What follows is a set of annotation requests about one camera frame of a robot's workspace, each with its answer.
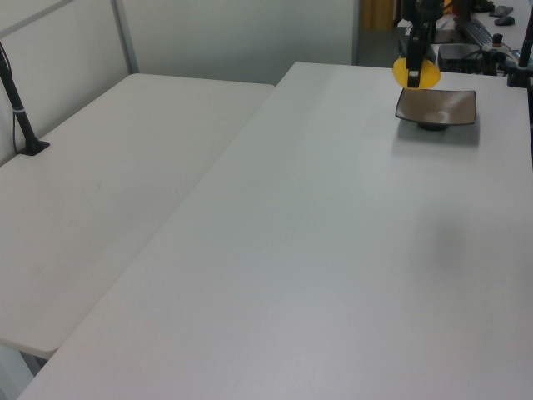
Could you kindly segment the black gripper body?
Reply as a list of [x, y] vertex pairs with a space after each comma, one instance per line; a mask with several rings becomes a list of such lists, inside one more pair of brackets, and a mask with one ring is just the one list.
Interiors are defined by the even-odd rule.
[[418, 28], [442, 17], [442, 0], [404, 0], [402, 18]]

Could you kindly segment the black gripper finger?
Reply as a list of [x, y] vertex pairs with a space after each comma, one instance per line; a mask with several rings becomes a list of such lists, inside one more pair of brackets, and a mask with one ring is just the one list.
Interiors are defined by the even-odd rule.
[[407, 87], [418, 88], [423, 64], [423, 38], [421, 30], [413, 27], [407, 41], [406, 69]]
[[425, 45], [424, 57], [430, 62], [434, 62], [436, 60], [436, 53], [433, 48], [435, 30], [436, 30], [435, 22], [427, 22], [423, 26], [423, 38], [424, 38], [424, 45]]

